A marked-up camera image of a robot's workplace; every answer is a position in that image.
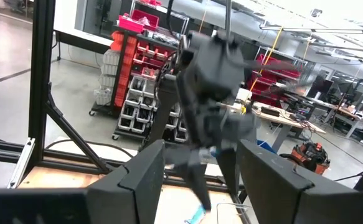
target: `concrete floor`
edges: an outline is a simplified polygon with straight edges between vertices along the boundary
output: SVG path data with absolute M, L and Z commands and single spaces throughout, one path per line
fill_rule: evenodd
M 0 78 L 30 68 L 31 64 L 31 25 L 0 16 Z M 62 57 L 77 60 L 66 45 L 62 45 Z M 80 65 L 69 60 L 61 60 L 51 65 L 52 93 L 57 106 L 64 113 L 70 124 L 89 141 L 116 144 L 128 149 L 137 149 L 140 142 L 120 138 L 111 139 L 116 120 L 97 114 L 89 116 L 88 112 L 95 101 L 93 90 L 98 88 L 100 70 L 91 66 Z M 27 138 L 29 113 L 30 73 L 0 82 L 0 138 L 24 144 Z M 258 130 L 258 139 L 267 140 L 271 145 L 280 130 L 269 129 L 263 122 Z M 334 134 L 331 129 L 324 135 L 313 134 L 312 140 L 320 142 L 331 159 L 330 168 L 324 176 L 338 179 L 363 171 L 363 146 Z M 50 119 L 47 119 L 46 144 L 58 137 L 66 137 L 64 132 Z M 280 153 L 290 153 L 294 145 L 301 141 L 287 139 L 281 146 Z M 4 187 L 10 178 L 13 164 L 0 163 L 0 187 Z M 358 178 L 341 181 L 353 187 Z

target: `red storage bin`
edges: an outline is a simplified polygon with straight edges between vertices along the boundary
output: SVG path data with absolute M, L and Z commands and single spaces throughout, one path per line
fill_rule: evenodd
M 119 27 L 131 30 L 133 32 L 142 33 L 144 31 L 144 24 L 138 21 L 131 21 L 119 15 Z
M 146 17 L 149 21 L 149 26 L 148 25 L 144 25 L 145 29 L 149 29 L 152 31 L 156 31 L 156 28 L 158 27 L 159 24 L 159 17 L 158 16 L 154 16 L 152 14 L 140 11 L 138 9 L 133 10 L 133 13 L 131 13 L 131 18 L 138 21 L 141 18 Z

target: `blue bin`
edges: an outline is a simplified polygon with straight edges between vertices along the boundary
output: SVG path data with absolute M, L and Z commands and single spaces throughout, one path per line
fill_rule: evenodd
M 271 146 L 267 142 L 264 142 L 262 140 L 257 140 L 257 145 L 264 148 L 265 150 L 267 150 L 269 152 L 276 154 L 276 152 L 274 152 L 273 148 L 271 148 Z

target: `gray floor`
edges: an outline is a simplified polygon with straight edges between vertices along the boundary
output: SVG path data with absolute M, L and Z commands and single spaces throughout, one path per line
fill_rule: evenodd
M 0 16 L 0 78 L 30 68 L 31 64 L 31 25 Z M 62 45 L 62 57 L 78 60 L 85 55 L 72 54 L 66 45 Z M 69 60 L 52 63 L 51 81 L 53 96 L 57 106 L 62 110 L 70 124 L 89 141 L 116 144 L 128 149 L 137 149 L 139 142 L 121 138 L 113 141 L 111 135 L 116 120 L 103 115 L 89 116 L 94 102 L 93 90 L 98 87 L 100 71 L 97 68 L 80 65 Z M 16 143 L 24 143 L 27 138 L 29 109 L 30 73 L 26 72 L 15 78 L 0 82 L 0 138 Z M 258 130 L 258 139 L 267 140 L 271 145 L 280 130 L 270 130 L 263 122 Z M 327 134 L 313 134 L 312 140 L 320 142 L 331 159 L 331 167 L 324 176 L 338 179 L 363 171 L 363 146 L 334 134 L 327 129 Z M 60 128 L 48 119 L 46 144 L 60 136 L 66 136 Z M 294 145 L 301 141 L 287 139 L 280 153 L 289 153 Z M 4 187 L 11 176 L 13 164 L 0 163 L 0 187 Z M 355 179 L 341 183 L 353 187 Z

